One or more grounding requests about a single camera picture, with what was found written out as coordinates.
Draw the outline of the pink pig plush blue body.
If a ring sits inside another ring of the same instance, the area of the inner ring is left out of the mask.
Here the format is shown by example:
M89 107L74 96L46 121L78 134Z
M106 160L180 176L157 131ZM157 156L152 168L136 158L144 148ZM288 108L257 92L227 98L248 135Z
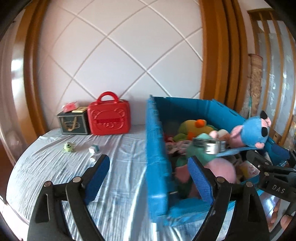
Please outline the pink pig plush blue body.
M271 120L262 110L260 116L253 116L232 129L229 145L231 148L263 149L269 136L270 127Z

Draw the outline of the pink white small box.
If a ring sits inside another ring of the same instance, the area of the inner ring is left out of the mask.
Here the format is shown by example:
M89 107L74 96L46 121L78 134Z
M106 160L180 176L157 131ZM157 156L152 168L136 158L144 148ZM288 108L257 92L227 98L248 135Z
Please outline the pink white small box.
M226 142L218 139L194 138L193 145L202 148L208 155L217 155L226 151Z

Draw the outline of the light blue boomerang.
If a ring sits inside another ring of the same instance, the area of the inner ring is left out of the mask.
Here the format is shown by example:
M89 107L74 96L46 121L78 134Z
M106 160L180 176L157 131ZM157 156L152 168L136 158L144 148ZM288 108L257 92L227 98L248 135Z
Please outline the light blue boomerang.
M251 147L239 147L239 148L233 148L233 149L226 149L224 152L219 152L218 154L216 154L216 157L236 155L242 151L247 151L251 149L252 149Z

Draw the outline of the colourful pink toy packet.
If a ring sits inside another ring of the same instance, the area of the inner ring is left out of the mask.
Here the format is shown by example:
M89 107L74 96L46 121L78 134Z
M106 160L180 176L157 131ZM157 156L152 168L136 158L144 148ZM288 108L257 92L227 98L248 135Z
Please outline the colourful pink toy packet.
M244 180L251 179L259 175L260 171L249 161L244 161L239 165Z

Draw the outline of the teal pink plush toy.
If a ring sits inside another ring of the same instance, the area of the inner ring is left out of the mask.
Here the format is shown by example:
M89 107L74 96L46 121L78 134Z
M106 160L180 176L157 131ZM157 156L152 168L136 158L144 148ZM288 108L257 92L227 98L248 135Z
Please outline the teal pink plush toy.
M229 183L237 183L237 174L234 165L223 157L207 154L203 147L193 141L179 141L171 150L171 164L179 196L182 199L198 197L200 194L188 170L188 159L192 156L198 158L203 167L212 171L216 177L223 177Z

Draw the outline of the striped grey bed sheet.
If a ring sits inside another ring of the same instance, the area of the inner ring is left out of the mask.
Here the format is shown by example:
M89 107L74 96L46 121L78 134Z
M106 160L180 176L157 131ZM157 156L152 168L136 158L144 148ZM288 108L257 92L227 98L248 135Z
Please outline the striped grey bed sheet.
M106 240L193 239L201 220L170 227L149 217L144 126L113 136L64 135L59 129L39 136L11 172L6 191L9 205L29 222L46 181L68 183L94 166L89 152L92 145L109 157L85 189L85 196L91 198L89 213Z

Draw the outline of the green one-eyed monster plush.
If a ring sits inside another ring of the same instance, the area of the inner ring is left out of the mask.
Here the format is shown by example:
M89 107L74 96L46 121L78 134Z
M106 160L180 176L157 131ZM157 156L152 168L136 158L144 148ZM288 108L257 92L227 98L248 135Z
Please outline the green one-eyed monster plush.
M72 153L75 151L75 146L76 144L75 143L72 143L72 142L67 142L63 145L63 149L62 151L64 153Z

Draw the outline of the blue storage bin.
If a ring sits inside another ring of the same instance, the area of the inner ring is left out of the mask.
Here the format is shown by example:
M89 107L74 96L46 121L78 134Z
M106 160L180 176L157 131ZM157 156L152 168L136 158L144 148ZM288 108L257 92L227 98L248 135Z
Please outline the blue storage bin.
M152 96L147 101L146 179L149 216L160 225L179 226L203 220L210 209L211 204L203 201L201 196L185 199L179 196L174 167L171 164L171 150L178 143L173 141L173 137L180 124L198 119L205 120L207 125L212 125L217 130L209 134L202 133L195 138L225 141L226 149L232 149L229 145L232 129L248 120L216 100ZM263 149L251 150L257 151L273 166L280 166L289 158L288 150L278 146L269 136ZM236 184L248 181L253 183L252 178L244 180L239 169L239 165L247 161L247 151L223 157L236 169Z

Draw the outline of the small white teal box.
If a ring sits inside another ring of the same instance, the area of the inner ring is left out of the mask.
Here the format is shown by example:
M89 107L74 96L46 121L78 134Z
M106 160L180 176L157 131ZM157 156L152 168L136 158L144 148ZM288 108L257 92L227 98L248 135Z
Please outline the small white teal box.
M92 155L97 154L99 152L99 145L93 144L89 147L88 150Z

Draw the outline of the dark green gift bag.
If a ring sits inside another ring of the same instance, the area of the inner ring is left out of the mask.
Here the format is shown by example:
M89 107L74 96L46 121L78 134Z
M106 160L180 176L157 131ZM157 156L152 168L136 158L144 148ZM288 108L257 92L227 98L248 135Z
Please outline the dark green gift bag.
M60 112L57 114L61 133L66 135L89 135L90 127L88 114L85 110L80 113Z

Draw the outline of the yellow duck plush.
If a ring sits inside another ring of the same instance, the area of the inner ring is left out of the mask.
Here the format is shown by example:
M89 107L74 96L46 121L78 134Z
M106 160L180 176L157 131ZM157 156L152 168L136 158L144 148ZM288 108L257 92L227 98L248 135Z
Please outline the yellow duck plush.
M207 122L203 119L186 120L180 124L177 134L173 137L173 141L191 141L202 133L209 134L211 131L216 130L214 126L207 125Z

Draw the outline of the yellow box on bag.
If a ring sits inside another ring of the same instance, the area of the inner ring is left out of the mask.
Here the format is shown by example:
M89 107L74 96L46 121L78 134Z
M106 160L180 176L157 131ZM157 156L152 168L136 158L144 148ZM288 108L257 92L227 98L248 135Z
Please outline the yellow box on bag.
M88 107L87 106L80 106L77 109L74 109L72 113L83 113L87 111Z

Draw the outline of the red packet on bag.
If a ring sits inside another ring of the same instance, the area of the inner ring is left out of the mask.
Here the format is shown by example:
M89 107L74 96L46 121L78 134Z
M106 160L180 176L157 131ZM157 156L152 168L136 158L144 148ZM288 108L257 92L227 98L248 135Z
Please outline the red packet on bag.
M78 104L76 101L67 102L62 106L63 113L68 113L78 108Z

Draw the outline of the wooden slatted screen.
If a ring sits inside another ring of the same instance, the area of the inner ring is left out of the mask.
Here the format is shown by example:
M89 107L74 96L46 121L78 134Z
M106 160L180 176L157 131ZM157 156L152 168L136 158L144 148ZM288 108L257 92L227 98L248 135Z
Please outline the wooden slatted screen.
M248 11L255 54L262 58L258 111L271 119L271 138L281 146L295 140L295 40L274 9Z

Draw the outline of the wooden headboard frame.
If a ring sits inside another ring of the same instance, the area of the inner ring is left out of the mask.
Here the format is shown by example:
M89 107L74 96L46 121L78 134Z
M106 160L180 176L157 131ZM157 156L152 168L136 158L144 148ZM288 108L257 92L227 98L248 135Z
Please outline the wooden headboard frame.
M200 1L203 27L201 99L240 112L247 87L247 37L238 1Z

